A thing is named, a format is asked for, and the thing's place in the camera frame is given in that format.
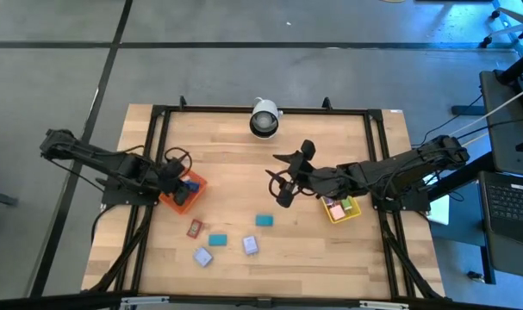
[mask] yellow tray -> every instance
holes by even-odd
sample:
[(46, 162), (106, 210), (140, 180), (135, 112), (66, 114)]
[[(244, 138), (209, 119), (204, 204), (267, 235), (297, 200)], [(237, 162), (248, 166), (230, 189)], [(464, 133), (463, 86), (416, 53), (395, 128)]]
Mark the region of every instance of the yellow tray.
[(326, 204), (326, 202), (324, 201), (324, 197), (321, 198), (321, 202), (322, 202), (322, 206), (324, 207), (324, 209), (327, 211), (327, 214), (328, 214), (328, 219), (330, 219), (330, 221), (333, 223), (333, 224), (338, 224), (344, 220), (349, 220), (349, 219), (352, 219), (354, 217), (357, 217), (359, 215), (361, 215), (361, 208), (358, 207), (358, 204), (357, 204), (357, 201), (355, 200), (355, 198), (351, 197), (351, 196), (347, 196), (347, 200), (349, 201), (349, 203), (351, 203), (351, 205), (353, 206), (353, 208), (349, 209), (349, 210), (344, 210), (344, 213), (346, 214), (345, 217), (339, 219), (339, 220), (335, 220), (333, 217), (332, 217), (332, 214), (330, 213), (330, 210), (328, 205)]

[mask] gray floor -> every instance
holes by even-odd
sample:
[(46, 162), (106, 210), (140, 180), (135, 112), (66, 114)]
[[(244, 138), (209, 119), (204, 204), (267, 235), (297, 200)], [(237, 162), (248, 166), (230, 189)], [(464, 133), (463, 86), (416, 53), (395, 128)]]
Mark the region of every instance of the gray floor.
[[(0, 40), (111, 41), (123, 4), (0, 0)], [(478, 42), (501, 27), (487, 18), (492, 10), (489, 3), (414, 0), (144, 0), (134, 1), (123, 40)], [(0, 298), (25, 294), (65, 178), (39, 158), (43, 134), (50, 127), (81, 133), (107, 53), (0, 49), (0, 191), (20, 199), (16, 208), (0, 205)], [(479, 95), (479, 71), (517, 58), (499, 50), (120, 50), (91, 142), (116, 146), (129, 103), (177, 103), (185, 95), (190, 104), (249, 105), (262, 96), (316, 107), (329, 96), (335, 107), (402, 109), (415, 143), (451, 117), (450, 106)], [(472, 154), (488, 149), (486, 139), (470, 145)], [(79, 182), (46, 294), (78, 292), (99, 198)], [(481, 270), (478, 249), (443, 240), (435, 247), (453, 300), (523, 307), (523, 277), (498, 273), (496, 286), (472, 282), (464, 273)]]

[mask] pink block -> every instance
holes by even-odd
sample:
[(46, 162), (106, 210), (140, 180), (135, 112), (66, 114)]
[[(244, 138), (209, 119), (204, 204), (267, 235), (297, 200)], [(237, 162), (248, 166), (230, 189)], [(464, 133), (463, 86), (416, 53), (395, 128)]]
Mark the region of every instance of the pink block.
[(330, 210), (330, 214), (332, 214), (332, 217), (335, 220), (339, 220), (346, 216), (346, 213), (344, 213), (344, 210), (340, 206), (331, 207), (328, 210)]

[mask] light purple cube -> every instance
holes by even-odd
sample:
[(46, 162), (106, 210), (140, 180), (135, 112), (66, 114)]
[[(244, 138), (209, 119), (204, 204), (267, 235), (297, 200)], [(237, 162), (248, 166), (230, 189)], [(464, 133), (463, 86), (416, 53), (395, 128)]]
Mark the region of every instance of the light purple cube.
[(246, 255), (255, 254), (259, 251), (258, 244), (255, 242), (255, 237), (245, 237), (244, 238), (244, 250), (246, 251)]
[(199, 248), (196, 250), (196, 253), (194, 253), (194, 259), (202, 266), (205, 267), (211, 262), (213, 257), (209, 252), (204, 248)]

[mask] wooden table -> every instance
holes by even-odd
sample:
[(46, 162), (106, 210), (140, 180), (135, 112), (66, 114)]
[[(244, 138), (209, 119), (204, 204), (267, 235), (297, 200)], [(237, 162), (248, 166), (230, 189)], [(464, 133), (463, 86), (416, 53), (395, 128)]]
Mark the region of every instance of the wooden table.
[[(152, 105), (131, 104), (118, 150), (144, 144)], [(391, 155), (410, 148), (401, 111), (384, 110)], [(316, 146), (315, 167), (369, 159), (363, 118), (351, 115), (284, 115), (273, 139), (255, 138), (247, 114), (171, 113), (165, 148), (190, 151), (193, 169), (209, 181), (204, 196), (188, 214), (160, 204), (153, 212), (140, 292), (165, 295), (229, 295), (388, 299), (389, 285), (377, 213), (369, 196), (358, 197), (362, 215), (332, 224), (321, 203), (297, 196), (288, 209), (267, 190), (265, 169), (285, 163), (271, 154), (288, 154), (305, 139)], [(376, 123), (373, 125), (381, 158)], [(96, 284), (121, 251), (129, 206), (118, 206), (99, 221), (83, 288)], [(273, 227), (255, 226), (256, 214), (273, 214)], [(205, 223), (197, 239), (186, 236), (192, 219)], [(425, 219), (402, 213), (408, 253), (420, 273), (443, 294), (432, 236)], [(211, 233), (228, 235), (225, 247), (209, 247)], [(242, 239), (253, 235), (259, 253), (246, 256)], [(202, 268), (192, 257), (199, 247), (214, 256)], [(134, 258), (124, 288), (130, 287)], [(401, 265), (395, 258), (400, 293)]]

